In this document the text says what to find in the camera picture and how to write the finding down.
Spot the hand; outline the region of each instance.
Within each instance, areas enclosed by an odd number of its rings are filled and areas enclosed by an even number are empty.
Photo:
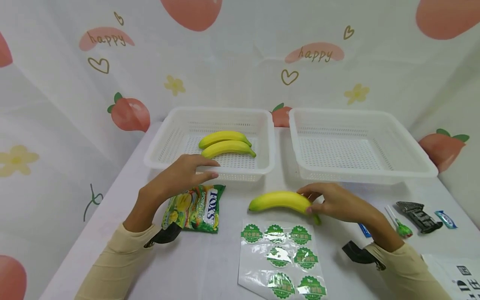
[[[355,196],[336,183],[312,183],[297,191],[311,202],[321,195],[323,203],[313,203],[307,214],[321,214],[344,222],[362,223],[373,241],[388,252],[403,246],[402,239],[393,230],[385,216],[365,200]]]
[[[130,232],[143,232],[152,225],[156,211],[168,198],[218,177],[218,173],[196,174],[199,166],[219,167],[219,163],[201,155],[181,155],[138,192],[138,199],[123,226]]]
[[[219,167],[220,165],[198,154],[183,154],[170,167],[141,188],[139,198],[159,203],[158,206],[160,206],[168,198],[218,177],[218,173],[208,171],[195,174],[199,166]]]
[[[323,203],[313,203],[307,208],[307,214],[321,214],[344,222],[368,223],[384,217],[375,207],[355,196],[336,183],[312,183],[297,191],[311,202],[321,195]]]

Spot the pink peach illustration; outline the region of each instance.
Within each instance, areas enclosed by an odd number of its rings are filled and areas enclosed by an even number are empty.
[[[120,93],[114,96],[115,104],[110,105],[107,112],[118,128],[125,131],[141,130],[146,132],[150,127],[150,113],[147,107],[135,98],[123,98]]]
[[[23,300],[27,288],[24,266],[6,255],[0,255],[0,299]]]
[[[448,131],[439,128],[436,133],[431,133],[421,139],[419,144],[437,166],[438,172],[442,173],[455,161],[469,138],[466,134],[450,136]]]
[[[193,31],[204,31],[215,22],[222,0],[160,0],[178,24]]]
[[[12,54],[8,48],[7,41],[3,38],[0,32],[0,68],[6,67],[13,62]]]
[[[426,36],[451,39],[480,22],[480,1],[420,0],[416,19],[417,26]]]
[[[284,106],[283,103],[277,105],[272,110],[273,125],[275,127],[290,127],[288,112],[291,109],[291,107]]]

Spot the lollipop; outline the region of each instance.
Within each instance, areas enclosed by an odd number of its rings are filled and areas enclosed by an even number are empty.
[[[397,217],[395,216],[393,210],[390,208],[389,205],[387,205],[387,207],[385,208],[385,210],[387,211],[388,215],[390,216],[393,223],[395,224],[398,235],[403,237],[404,239],[408,239],[409,237],[411,237],[413,235],[412,230],[408,228],[408,226],[403,225],[402,222],[400,222],[400,220],[397,219]]]

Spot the yellow banana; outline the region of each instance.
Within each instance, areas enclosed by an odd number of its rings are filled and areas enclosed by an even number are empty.
[[[272,207],[287,207],[306,215],[305,210],[310,205],[312,205],[310,201],[300,194],[288,191],[278,191],[258,196],[250,202],[248,209],[257,212]],[[313,215],[313,220],[317,225],[322,223],[317,215]]]
[[[202,156],[213,158],[224,153],[240,153],[250,154],[252,157],[257,156],[255,152],[244,142],[240,141],[223,141],[215,143],[202,151]]]
[[[212,134],[207,135],[204,137],[199,143],[198,147],[200,149],[206,149],[209,146],[222,142],[222,141],[241,141],[251,147],[252,144],[247,140],[247,137],[241,133],[236,131],[218,131]]]

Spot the green round sticker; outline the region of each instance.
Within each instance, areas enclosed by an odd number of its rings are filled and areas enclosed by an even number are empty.
[[[268,281],[268,287],[273,291],[275,296],[280,299],[286,299],[290,295],[295,294],[295,287],[290,278],[284,273],[273,275]]]
[[[290,233],[290,238],[298,245],[305,245],[312,240],[312,236],[302,226],[295,226]]]
[[[310,249],[302,247],[298,249],[293,261],[304,269],[311,269],[318,262],[318,257]]]
[[[297,290],[307,300],[319,300],[327,295],[326,288],[312,276],[305,276],[297,286]]]
[[[263,237],[262,232],[255,224],[248,224],[245,229],[240,233],[240,236],[244,238],[247,243],[255,244],[259,239]]]
[[[280,244],[287,240],[287,234],[276,224],[273,224],[265,231],[264,237],[275,244]]]
[[[278,268],[283,268],[287,264],[291,263],[292,260],[288,256],[287,250],[282,247],[274,246],[267,254],[267,260],[274,266]]]

